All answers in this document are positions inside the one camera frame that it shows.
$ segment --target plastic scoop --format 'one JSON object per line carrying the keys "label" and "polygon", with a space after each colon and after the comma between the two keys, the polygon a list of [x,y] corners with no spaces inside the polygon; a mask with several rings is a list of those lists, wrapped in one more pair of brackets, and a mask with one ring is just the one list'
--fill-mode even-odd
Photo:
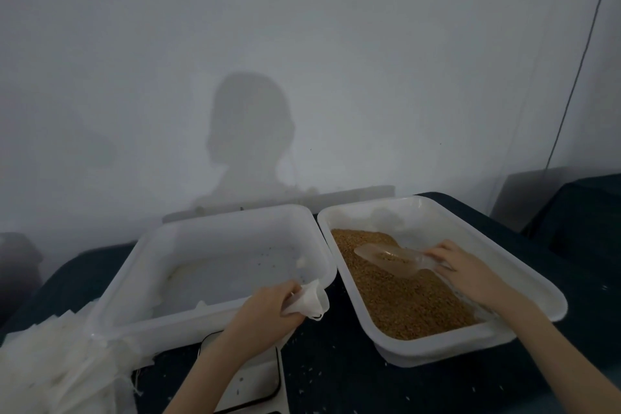
{"label": "plastic scoop", "polygon": [[319,285],[319,280],[313,280],[307,285],[302,285],[298,293],[285,300],[281,314],[302,313],[315,321],[321,321],[323,314],[329,309],[328,295]]}
{"label": "plastic scoop", "polygon": [[364,244],[354,253],[365,261],[399,278],[413,278],[419,270],[434,270],[438,261],[420,251],[394,245]]}

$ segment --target black cable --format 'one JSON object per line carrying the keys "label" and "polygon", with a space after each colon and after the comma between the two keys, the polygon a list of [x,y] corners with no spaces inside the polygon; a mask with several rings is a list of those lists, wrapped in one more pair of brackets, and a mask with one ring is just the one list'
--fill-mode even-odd
{"label": "black cable", "polygon": [[552,146],[552,151],[550,151],[550,156],[548,157],[548,162],[545,165],[544,170],[548,170],[550,166],[550,161],[552,160],[552,155],[554,154],[554,150],[556,149],[556,143],[558,143],[558,138],[561,136],[561,129],[563,129],[563,123],[565,122],[565,117],[567,116],[567,111],[570,107],[571,97],[574,95],[574,90],[576,89],[576,84],[578,83],[578,78],[580,77],[580,72],[582,71],[582,66],[584,64],[584,58],[586,57],[586,52],[589,49],[589,44],[591,43],[591,36],[593,35],[593,29],[595,27],[595,20],[597,20],[597,14],[599,12],[599,6],[602,4],[602,0],[597,1],[597,5],[595,6],[595,13],[593,15],[593,22],[591,23],[591,29],[589,30],[589,36],[586,39],[586,46],[584,47],[582,58],[580,59],[580,64],[578,65],[578,72],[576,73],[576,78],[574,79],[574,84],[571,86],[570,97],[567,99],[567,104],[565,105],[565,111],[563,112],[563,118],[561,119],[561,124],[558,127],[558,132],[556,133],[556,139],[554,140],[554,145]]}

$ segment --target person's left hand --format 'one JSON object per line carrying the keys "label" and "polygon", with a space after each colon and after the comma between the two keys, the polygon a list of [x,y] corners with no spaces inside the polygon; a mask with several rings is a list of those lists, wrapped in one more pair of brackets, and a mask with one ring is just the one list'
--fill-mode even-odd
{"label": "person's left hand", "polygon": [[242,306],[219,339],[241,362],[266,351],[305,319],[300,313],[281,316],[283,301],[302,288],[293,280],[261,288]]}

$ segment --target tray filled with grain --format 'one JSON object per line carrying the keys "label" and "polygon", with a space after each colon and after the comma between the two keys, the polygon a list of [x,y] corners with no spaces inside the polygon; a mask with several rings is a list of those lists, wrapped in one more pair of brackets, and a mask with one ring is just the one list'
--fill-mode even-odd
{"label": "tray filled with grain", "polygon": [[356,255],[361,245],[425,249],[451,239],[533,300],[550,320],[567,312],[567,301],[554,284],[430,198],[332,206],[322,210],[317,222],[362,329],[388,363],[430,363],[507,343],[515,334],[432,270],[397,277]]}

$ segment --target brown grain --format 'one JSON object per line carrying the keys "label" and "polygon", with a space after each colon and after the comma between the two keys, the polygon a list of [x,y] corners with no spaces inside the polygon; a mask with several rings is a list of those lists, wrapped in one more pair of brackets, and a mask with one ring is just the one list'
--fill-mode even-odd
{"label": "brown grain", "polygon": [[367,243],[398,245],[388,234],[332,230],[345,263],[377,329],[400,340],[413,340],[476,324],[473,310],[430,270],[398,278],[358,257]]}

